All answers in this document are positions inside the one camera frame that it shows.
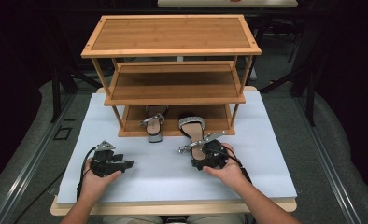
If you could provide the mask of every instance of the white tabletop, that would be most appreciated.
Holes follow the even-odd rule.
[[[247,103],[239,106],[236,135],[219,138],[234,147],[256,188],[272,199],[297,196],[258,91],[245,91]],[[191,154],[179,154],[188,144],[184,136],[164,137],[151,144],[147,137],[118,137],[119,124],[113,110],[104,106],[104,93],[90,101],[80,135],[68,163],[57,203],[74,203],[80,167],[86,153],[103,140],[115,153],[134,160],[134,167],[111,184],[99,203],[182,202],[236,200],[239,197],[217,180],[191,166]],[[122,114],[123,106],[118,106]]]
[[[296,0],[158,0],[159,7],[297,7]]]

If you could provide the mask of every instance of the floor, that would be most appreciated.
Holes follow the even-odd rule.
[[[292,36],[267,36],[255,66],[257,80],[249,85],[260,89],[286,75],[291,49]],[[50,214],[50,205],[96,91],[80,79],[76,82],[78,94],[62,91],[63,113],[53,124],[51,85],[40,89],[42,106],[34,124],[0,175],[0,223],[61,220]],[[292,98],[289,89],[290,83],[284,84],[262,99],[297,188],[293,215],[303,223],[368,223],[368,187],[350,162],[350,146],[336,116],[317,95],[316,127],[310,126],[304,99]],[[101,218],[92,217],[90,223],[101,223]]]

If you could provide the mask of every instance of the shelf board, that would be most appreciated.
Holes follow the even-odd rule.
[[[243,15],[102,16],[82,58],[260,55]]]
[[[118,63],[105,105],[244,104],[231,61]]]
[[[221,133],[225,131],[234,135],[234,126],[230,126],[232,117],[229,105],[170,105],[162,124],[162,136],[183,136],[178,128],[180,114],[193,113],[205,120],[204,134]],[[125,106],[123,112],[123,127],[119,137],[148,136],[146,127],[139,122],[147,118],[146,107],[143,105]]]

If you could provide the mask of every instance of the finger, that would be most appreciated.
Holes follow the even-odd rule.
[[[116,171],[112,173],[111,175],[105,176],[104,180],[107,182],[107,184],[110,184],[114,180],[116,180],[121,174],[122,174],[122,171]]]
[[[92,161],[92,158],[89,158],[89,159],[86,160],[84,172],[86,172],[87,170],[91,169],[91,161]]]
[[[211,168],[209,166],[204,166],[203,170],[209,175],[213,175],[214,177],[218,177],[218,170]]]
[[[222,143],[222,145],[223,145],[224,147],[226,147],[226,148],[227,148],[227,153],[228,153],[228,155],[230,155],[230,156],[232,156],[232,157],[235,157],[233,147],[231,147],[231,146],[230,146],[229,144],[227,144],[227,143]]]

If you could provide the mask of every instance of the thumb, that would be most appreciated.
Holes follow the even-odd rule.
[[[105,180],[108,184],[113,182],[115,179],[117,179],[122,174],[122,171],[116,171],[112,173],[111,175],[108,175],[105,177]]]
[[[216,169],[213,169],[209,166],[204,166],[202,168],[206,173],[208,173],[209,175],[213,175],[215,177],[217,177],[217,170]]]

